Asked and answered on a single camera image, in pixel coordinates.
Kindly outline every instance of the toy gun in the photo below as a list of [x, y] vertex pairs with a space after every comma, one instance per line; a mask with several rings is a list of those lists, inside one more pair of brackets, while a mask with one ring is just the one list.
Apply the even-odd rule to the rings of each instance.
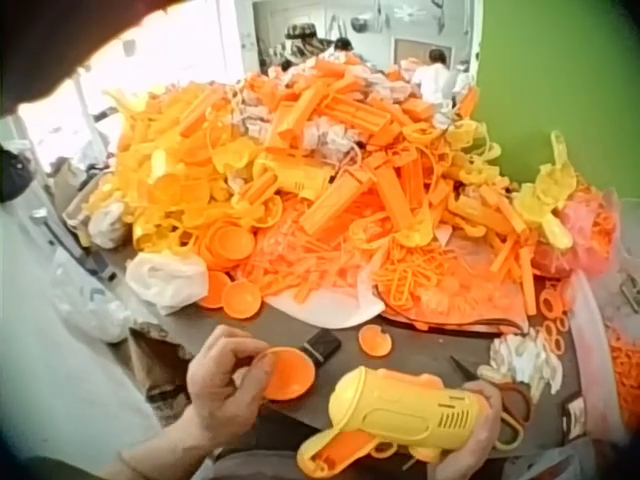
[[386, 458], [398, 446], [424, 462], [443, 450], [458, 450], [489, 410], [486, 400], [465, 390], [445, 389], [440, 378], [366, 367], [347, 373], [329, 399], [333, 428], [302, 444], [300, 469], [328, 478], [358, 458]]

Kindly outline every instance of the orange plastic disc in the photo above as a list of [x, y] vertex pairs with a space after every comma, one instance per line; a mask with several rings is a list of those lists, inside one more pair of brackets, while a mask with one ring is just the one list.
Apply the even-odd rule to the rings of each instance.
[[222, 307], [232, 318], [249, 318], [260, 309], [261, 304], [260, 289], [248, 280], [233, 282], [222, 292]]
[[274, 356], [273, 373], [264, 392], [269, 400], [292, 400], [309, 390], [316, 367], [309, 357], [291, 347], [270, 348], [263, 355]]
[[231, 279], [223, 272], [209, 272], [209, 291], [206, 297], [198, 300], [198, 305], [204, 308], [220, 308], [222, 292], [230, 283]]
[[380, 325], [365, 325], [358, 332], [358, 342], [367, 355], [372, 357], [384, 357], [388, 355], [393, 346], [391, 336], [383, 333]]
[[241, 227], [224, 227], [213, 237], [213, 249], [216, 254], [230, 260], [242, 260], [253, 252], [256, 238]]

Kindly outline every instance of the white plastic bag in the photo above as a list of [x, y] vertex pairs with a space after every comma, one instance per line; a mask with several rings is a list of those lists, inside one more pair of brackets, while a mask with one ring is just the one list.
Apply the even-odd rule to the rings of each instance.
[[139, 253], [127, 266], [125, 279], [163, 315], [200, 300], [209, 289], [207, 266], [197, 255]]
[[71, 328], [103, 342], [116, 343], [133, 325], [131, 312], [90, 276], [62, 248], [56, 250], [51, 270], [53, 305]]
[[89, 237], [99, 247], [111, 249], [124, 243], [129, 228], [122, 221], [124, 203], [114, 202], [97, 210], [89, 220]]

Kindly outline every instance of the clear plastic bag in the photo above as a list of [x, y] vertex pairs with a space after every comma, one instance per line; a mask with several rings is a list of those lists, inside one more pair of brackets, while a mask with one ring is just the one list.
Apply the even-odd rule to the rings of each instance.
[[62, 248], [51, 269], [53, 306], [70, 328], [107, 343], [123, 340], [133, 325], [131, 312]]

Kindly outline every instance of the person's right hand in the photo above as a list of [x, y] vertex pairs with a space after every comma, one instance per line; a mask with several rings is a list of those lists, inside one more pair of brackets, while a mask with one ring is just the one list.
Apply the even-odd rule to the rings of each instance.
[[[246, 431], [256, 420], [273, 359], [256, 357], [269, 345], [243, 330], [218, 326], [189, 364], [187, 390], [194, 434], [211, 446], [223, 446]], [[236, 387], [233, 374], [250, 364]]]
[[467, 480], [489, 458], [491, 449], [500, 434], [502, 396], [493, 385], [483, 382], [466, 383], [463, 388], [487, 399], [489, 412], [478, 421], [467, 444], [450, 453], [435, 468], [436, 480]]

